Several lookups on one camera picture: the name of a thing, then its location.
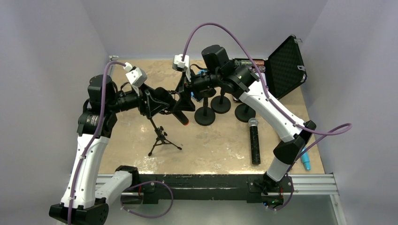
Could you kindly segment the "black condenser microphone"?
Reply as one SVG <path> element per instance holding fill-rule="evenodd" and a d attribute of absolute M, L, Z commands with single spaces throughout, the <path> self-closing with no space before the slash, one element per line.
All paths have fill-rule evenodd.
<path fill-rule="evenodd" d="M 158 87 L 154 90 L 154 96 L 156 99 L 165 102 L 169 105 L 169 112 L 184 126 L 189 124 L 189 119 L 185 116 L 182 111 L 175 110 L 176 101 L 173 99 L 172 95 L 165 90 L 163 87 Z"/>

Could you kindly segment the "black tripod shock-mount stand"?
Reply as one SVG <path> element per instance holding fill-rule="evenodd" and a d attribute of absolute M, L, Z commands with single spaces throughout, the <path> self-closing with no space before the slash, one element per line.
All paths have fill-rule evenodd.
<path fill-rule="evenodd" d="M 160 112 L 160 114 L 165 114 L 165 115 L 166 115 L 166 114 L 171 114 L 171 113 L 169 112 L 168 109 L 166 109 L 166 110 Z M 152 155 L 154 148 L 157 147 L 157 146 L 161 146 L 161 145 L 173 145 L 173 146 L 175 146 L 178 150 L 182 150 L 181 147 L 177 146 L 176 144 L 172 143 L 171 141 L 169 141 L 169 140 L 166 138 L 166 136 L 167 136 L 168 134 L 164 131 L 164 128 L 163 128 L 162 126 L 159 126 L 159 127 L 158 127 L 158 126 L 155 125 L 155 122 L 153 121 L 153 117 L 152 117 L 152 118 L 147 118 L 147 119 L 150 121 L 150 123 L 151 123 L 151 125 L 153 126 L 154 131 L 155 131 L 155 133 L 156 133 L 156 135 L 157 135 L 156 140 L 155 140 L 155 143 L 153 144 L 153 146 L 152 146 L 150 152 L 148 153 L 148 156 L 149 156 L 149 157 Z"/>

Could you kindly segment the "black round-base mic stand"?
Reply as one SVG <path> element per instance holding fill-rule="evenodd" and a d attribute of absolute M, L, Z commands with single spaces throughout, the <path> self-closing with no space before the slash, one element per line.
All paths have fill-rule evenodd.
<path fill-rule="evenodd" d="M 223 89 L 221 89 L 220 95 L 214 97 L 211 100 L 210 106 L 214 110 L 215 113 L 224 114 L 224 113 L 227 113 L 231 109 L 231 102 L 225 96 L 225 94 L 226 94 L 226 92 Z"/>

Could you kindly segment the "black stand with shock mount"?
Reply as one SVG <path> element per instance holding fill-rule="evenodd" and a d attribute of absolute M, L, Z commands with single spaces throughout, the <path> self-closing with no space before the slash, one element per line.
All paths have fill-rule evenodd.
<path fill-rule="evenodd" d="M 248 122 L 249 119 L 255 118 L 256 112 L 247 104 L 240 104 L 234 111 L 235 117 L 241 122 Z"/>

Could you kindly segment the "black silver-grille microphone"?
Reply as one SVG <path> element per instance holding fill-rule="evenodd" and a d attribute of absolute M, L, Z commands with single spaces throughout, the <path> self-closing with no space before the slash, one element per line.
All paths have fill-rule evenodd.
<path fill-rule="evenodd" d="M 248 121 L 253 165 L 261 164 L 258 124 L 259 122 L 256 118 L 250 118 Z"/>

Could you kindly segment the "blue handheld microphone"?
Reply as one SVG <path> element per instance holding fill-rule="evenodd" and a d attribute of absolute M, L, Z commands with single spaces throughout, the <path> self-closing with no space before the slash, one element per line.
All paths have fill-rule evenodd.
<path fill-rule="evenodd" d="M 308 153 L 306 152 L 306 148 L 304 148 L 302 150 L 302 152 L 303 152 L 303 154 L 301 155 L 300 159 L 303 164 L 303 167 L 306 171 L 310 171 L 311 170 L 310 157 L 309 157 Z"/>

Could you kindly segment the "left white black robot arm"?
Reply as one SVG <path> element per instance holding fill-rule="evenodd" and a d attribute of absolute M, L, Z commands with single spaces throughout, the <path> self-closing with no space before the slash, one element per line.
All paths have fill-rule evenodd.
<path fill-rule="evenodd" d="M 60 202 L 49 209 L 49 216 L 67 225 L 102 225 L 109 207 L 124 191 L 141 191 L 167 185 L 157 180 L 142 181 L 138 169 L 121 165 L 101 187 L 97 177 L 105 149 L 117 122 L 116 114 L 137 107 L 137 94 L 123 94 L 108 75 L 90 79 L 89 97 L 78 119 L 77 152 L 72 174 Z"/>

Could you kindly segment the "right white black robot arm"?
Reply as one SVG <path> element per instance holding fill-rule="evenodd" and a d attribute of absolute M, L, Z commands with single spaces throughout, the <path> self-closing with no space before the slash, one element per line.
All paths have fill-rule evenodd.
<path fill-rule="evenodd" d="M 316 124 L 304 121 L 290 112 L 268 90 L 263 88 L 263 79 L 244 65 L 237 66 L 229 58 L 224 47 L 211 45 L 202 51 L 207 74 L 197 76 L 190 69 L 190 58 L 178 54 L 173 57 L 172 68 L 183 73 L 182 84 L 178 89 L 201 93 L 220 87 L 226 93 L 241 100 L 258 113 L 279 135 L 280 142 L 275 147 L 274 158 L 264 174 L 263 184 L 270 191 L 282 184 L 296 157 L 308 144 Z"/>

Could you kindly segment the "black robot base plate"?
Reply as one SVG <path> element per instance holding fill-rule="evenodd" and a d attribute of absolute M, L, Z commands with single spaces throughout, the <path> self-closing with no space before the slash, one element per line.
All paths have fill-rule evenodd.
<path fill-rule="evenodd" d="M 137 193 L 144 204 L 159 200 L 245 201 L 281 206 L 294 192 L 291 177 L 273 181 L 264 174 L 146 174 L 120 166 L 132 174 L 123 190 Z"/>

